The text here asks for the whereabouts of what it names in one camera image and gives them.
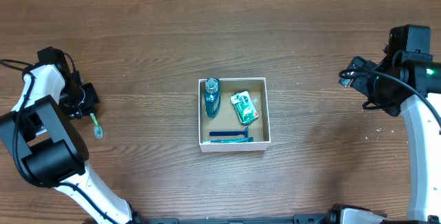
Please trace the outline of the green white toothbrush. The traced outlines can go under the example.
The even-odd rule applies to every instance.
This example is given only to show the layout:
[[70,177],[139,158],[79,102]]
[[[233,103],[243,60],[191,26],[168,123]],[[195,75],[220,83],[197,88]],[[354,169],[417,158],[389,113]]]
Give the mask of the green white toothbrush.
[[99,125],[99,122],[97,121],[96,115],[94,113],[91,113],[90,117],[94,123],[94,130],[93,130],[94,136],[96,137],[96,139],[102,139],[103,138],[103,129]]

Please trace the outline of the blue mouthwash bottle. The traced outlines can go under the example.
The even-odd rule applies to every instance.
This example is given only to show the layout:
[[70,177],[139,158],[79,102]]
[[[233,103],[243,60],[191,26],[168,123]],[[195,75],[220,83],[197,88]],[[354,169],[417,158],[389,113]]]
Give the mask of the blue mouthwash bottle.
[[214,119],[221,106],[221,83],[220,80],[214,77],[208,78],[205,82],[205,109],[207,116]]

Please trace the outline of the toothpaste tube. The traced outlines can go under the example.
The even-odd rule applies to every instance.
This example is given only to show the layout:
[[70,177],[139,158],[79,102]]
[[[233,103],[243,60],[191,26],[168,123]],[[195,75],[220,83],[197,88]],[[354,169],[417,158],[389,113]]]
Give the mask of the toothpaste tube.
[[237,139],[220,139],[220,140],[210,140],[203,141],[203,144],[229,144],[229,143],[253,143],[253,137],[243,137]]

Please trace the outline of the blue razor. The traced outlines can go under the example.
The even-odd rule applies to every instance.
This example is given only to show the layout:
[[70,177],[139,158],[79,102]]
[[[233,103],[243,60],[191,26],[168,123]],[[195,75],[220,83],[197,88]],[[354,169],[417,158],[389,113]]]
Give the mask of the blue razor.
[[249,136],[249,128],[246,126],[244,130],[232,130],[232,131],[211,131],[210,136]]

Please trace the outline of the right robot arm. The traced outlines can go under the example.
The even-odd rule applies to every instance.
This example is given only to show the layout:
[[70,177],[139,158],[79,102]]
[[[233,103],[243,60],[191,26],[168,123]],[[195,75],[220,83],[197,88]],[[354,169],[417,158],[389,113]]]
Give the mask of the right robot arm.
[[363,109],[404,119],[411,175],[407,223],[440,222],[440,64],[430,42],[428,26],[394,27],[381,62],[356,56],[338,74],[340,85],[366,96]]

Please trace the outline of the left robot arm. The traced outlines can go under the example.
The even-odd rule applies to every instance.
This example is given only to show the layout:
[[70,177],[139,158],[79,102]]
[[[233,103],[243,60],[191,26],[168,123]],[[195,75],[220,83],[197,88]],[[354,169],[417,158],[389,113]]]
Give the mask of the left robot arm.
[[40,188],[54,188],[79,204],[96,223],[144,223],[92,169],[85,141],[73,119],[95,117],[99,97],[84,83],[72,57],[52,46],[38,51],[38,62],[1,60],[21,72],[23,91],[1,116],[1,141],[20,176]]

